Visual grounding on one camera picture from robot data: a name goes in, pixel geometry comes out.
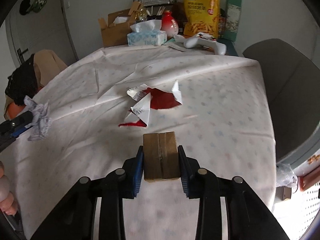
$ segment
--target tablecloth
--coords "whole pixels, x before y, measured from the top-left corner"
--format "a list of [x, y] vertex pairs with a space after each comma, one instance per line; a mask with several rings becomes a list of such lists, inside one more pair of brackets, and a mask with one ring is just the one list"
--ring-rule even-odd
[[[144, 83], [165, 90], [175, 80], [183, 105], [152, 109], [146, 129], [118, 127], [135, 104], [129, 88]], [[29, 142], [27, 131], [0, 155], [27, 239], [80, 177], [102, 178], [134, 157], [144, 133], [175, 131], [187, 156], [219, 177], [242, 176], [272, 207], [275, 139], [257, 61], [166, 46], [100, 49], [61, 72], [34, 100], [49, 100], [49, 136]], [[180, 180], [142, 181], [138, 197], [124, 200], [128, 240], [194, 239], [197, 215], [198, 200], [186, 198]]]

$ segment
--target green box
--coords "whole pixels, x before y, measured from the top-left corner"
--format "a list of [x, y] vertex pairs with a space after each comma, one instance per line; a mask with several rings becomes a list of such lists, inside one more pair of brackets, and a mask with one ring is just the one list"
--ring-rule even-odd
[[242, 0], [227, 0], [226, 1], [226, 28], [223, 38], [231, 41], [236, 41], [238, 26], [240, 21]]

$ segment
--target door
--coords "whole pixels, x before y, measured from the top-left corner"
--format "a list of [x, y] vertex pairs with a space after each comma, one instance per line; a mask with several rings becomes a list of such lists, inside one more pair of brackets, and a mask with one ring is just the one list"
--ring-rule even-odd
[[76, 54], [64, 22], [61, 0], [47, 0], [38, 13], [31, 11], [24, 16], [19, 13], [21, 2], [22, 0], [16, 2], [9, 16], [12, 49], [20, 63], [42, 49], [53, 50], [66, 65], [76, 62]]

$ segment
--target silver bolt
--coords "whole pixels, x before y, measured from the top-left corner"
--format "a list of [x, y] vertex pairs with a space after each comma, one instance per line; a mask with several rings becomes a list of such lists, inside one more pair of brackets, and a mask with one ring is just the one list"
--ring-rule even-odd
[[242, 183], [242, 182], [243, 182], [243, 179], [242, 179], [241, 177], [239, 177], [239, 176], [236, 176], [236, 177], [234, 177], [234, 181], [235, 181], [236, 183]]
[[117, 175], [122, 175], [122, 174], [124, 174], [124, 173], [125, 173], [125, 170], [124, 170], [124, 169], [119, 168], [119, 169], [116, 170], [116, 174], [117, 174]]
[[82, 177], [82, 178], [79, 179], [79, 182], [80, 182], [81, 184], [86, 184], [88, 181], [89, 181], [89, 178], [88, 178], [88, 177]]
[[204, 169], [204, 168], [200, 168], [200, 169], [198, 170], [198, 173], [199, 173], [200, 175], [205, 175], [205, 174], [207, 174], [207, 170]]

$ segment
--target red and white bottle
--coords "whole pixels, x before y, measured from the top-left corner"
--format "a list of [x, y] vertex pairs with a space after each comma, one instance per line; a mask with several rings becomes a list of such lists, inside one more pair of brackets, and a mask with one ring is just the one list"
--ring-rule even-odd
[[165, 11], [162, 15], [161, 31], [165, 31], [168, 36], [168, 40], [173, 38], [179, 32], [177, 21], [171, 16], [170, 11]]

